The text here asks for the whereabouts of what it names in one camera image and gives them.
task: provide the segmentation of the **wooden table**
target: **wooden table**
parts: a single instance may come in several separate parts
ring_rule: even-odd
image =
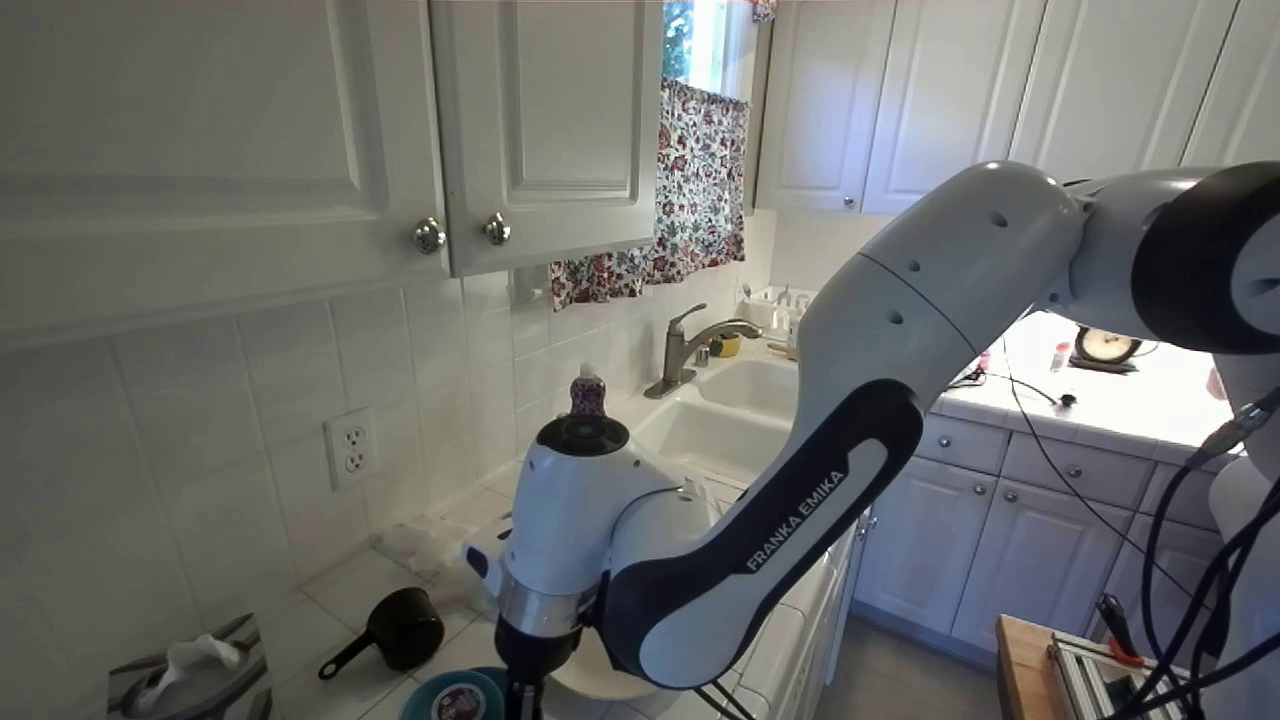
[[[1048,657],[1052,626],[1001,617],[997,637],[1004,712],[1014,720],[1068,720],[1058,660]]]

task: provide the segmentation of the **cabinet knob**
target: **cabinet knob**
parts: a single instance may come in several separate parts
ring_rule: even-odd
[[[426,215],[420,223],[412,223],[412,239],[420,250],[435,254],[450,242],[450,233],[435,215]]]
[[[504,212],[492,212],[481,233],[489,236],[489,242],[507,242],[514,239],[514,223],[504,220]]]

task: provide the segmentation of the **faucet handle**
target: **faucet handle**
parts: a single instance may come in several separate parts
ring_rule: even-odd
[[[671,317],[671,321],[670,321],[670,330],[675,330],[684,317],[703,312],[703,306],[710,306],[710,302],[692,302],[689,312]]]

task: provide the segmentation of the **pan handle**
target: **pan handle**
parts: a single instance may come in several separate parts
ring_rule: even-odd
[[[339,649],[329,664],[322,664],[322,679],[333,679],[346,664],[352,664],[372,642],[372,630],[355,637],[348,649]]]

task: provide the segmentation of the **black frying pan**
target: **black frying pan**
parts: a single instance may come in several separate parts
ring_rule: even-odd
[[[322,664],[322,679],[333,679],[367,642],[376,642],[385,664],[395,673],[420,666],[426,660],[435,657],[440,641],[446,641],[446,624],[434,608],[434,596],[426,589],[395,589],[367,613],[366,637],[355,637],[329,664]]]

